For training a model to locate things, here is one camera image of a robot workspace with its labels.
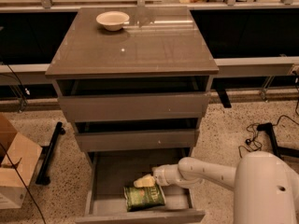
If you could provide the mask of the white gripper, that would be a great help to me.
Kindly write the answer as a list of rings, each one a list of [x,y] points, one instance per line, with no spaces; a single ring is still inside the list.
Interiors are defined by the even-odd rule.
[[[152,175],[144,175],[134,182],[136,188],[149,188],[155,185],[155,181],[160,186],[175,185],[180,179],[180,172],[176,164],[166,164],[152,168]]]

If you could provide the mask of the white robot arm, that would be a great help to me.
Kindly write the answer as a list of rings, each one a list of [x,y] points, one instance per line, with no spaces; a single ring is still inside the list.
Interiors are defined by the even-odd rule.
[[[177,164],[154,168],[134,186],[158,184],[188,189],[204,179],[234,193],[234,224],[297,224],[299,174],[264,151],[247,154],[236,167],[186,157]]]

